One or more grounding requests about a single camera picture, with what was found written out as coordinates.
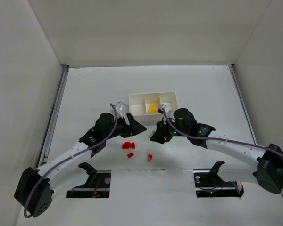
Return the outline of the red arch lego piece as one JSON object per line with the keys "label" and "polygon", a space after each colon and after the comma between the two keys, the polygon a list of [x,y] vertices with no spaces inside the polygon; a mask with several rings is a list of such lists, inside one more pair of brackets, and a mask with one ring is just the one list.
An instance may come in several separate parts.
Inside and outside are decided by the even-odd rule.
{"label": "red arch lego piece", "polygon": [[124,150],[135,149],[135,142],[124,142],[122,145],[122,149]]}

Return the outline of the long yellow lego brick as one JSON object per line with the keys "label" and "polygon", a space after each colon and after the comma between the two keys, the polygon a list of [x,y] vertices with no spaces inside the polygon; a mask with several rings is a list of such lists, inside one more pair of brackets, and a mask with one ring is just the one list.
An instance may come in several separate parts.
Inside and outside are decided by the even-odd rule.
{"label": "long yellow lego brick", "polygon": [[157,113],[157,103],[152,102],[149,107],[149,114],[156,114]]}

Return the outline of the red sloped lego piece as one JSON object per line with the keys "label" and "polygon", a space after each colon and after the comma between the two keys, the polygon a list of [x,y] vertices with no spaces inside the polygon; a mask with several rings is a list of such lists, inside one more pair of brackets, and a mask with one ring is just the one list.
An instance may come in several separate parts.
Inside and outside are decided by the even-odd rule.
{"label": "red sloped lego piece", "polygon": [[153,156],[151,154],[148,155],[148,162],[152,160]]}

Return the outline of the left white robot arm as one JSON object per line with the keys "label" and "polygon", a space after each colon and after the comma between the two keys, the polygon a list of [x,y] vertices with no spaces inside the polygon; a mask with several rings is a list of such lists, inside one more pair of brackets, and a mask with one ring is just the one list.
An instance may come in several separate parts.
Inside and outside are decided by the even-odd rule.
{"label": "left white robot arm", "polygon": [[24,217],[41,215],[57,197],[61,180],[74,175],[78,169],[86,171],[86,179],[95,175],[95,168],[87,160],[104,149],[107,140],[117,136],[128,138],[147,130],[130,113],[126,116],[102,113],[95,125],[68,151],[36,169],[25,169],[14,193],[14,198],[24,207]]}

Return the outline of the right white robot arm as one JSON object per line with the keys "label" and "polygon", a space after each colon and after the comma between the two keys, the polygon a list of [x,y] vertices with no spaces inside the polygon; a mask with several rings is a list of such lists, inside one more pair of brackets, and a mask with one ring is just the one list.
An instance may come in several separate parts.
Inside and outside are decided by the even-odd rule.
{"label": "right white robot arm", "polygon": [[195,146],[221,152],[246,164],[238,167],[217,161],[210,169],[196,171],[194,181],[198,189],[211,191],[227,183],[238,188],[241,181],[258,184],[273,194],[283,190],[283,152],[279,146],[260,146],[231,139],[212,126],[198,123],[186,108],[177,109],[173,119],[169,118],[171,109],[167,105],[161,105],[158,112],[163,118],[156,124],[151,141],[164,144],[174,136],[182,136]]}

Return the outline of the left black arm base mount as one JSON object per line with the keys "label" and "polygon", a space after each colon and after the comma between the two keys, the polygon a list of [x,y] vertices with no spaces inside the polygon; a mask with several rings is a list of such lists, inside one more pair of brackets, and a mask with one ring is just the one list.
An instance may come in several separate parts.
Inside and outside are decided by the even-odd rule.
{"label": "left black arm base mount", "polygon": [[79,164],[78,167],[85,170],[88,177],[83,184],[68,190],[66,198],[109,198],[111,171],[97,171],[87,162]]}

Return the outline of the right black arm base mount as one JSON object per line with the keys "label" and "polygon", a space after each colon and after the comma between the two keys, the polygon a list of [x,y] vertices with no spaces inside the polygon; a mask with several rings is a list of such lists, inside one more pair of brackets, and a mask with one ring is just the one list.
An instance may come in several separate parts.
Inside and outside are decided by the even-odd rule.
{"label": "right black arm base mount", "polygon": [[217,174],[223,164],[223,161],[217,161],[210,169],[200,169],[193,172],[197,198],[241,198],[243,196],[244,188],[241,182],[225,182]]}

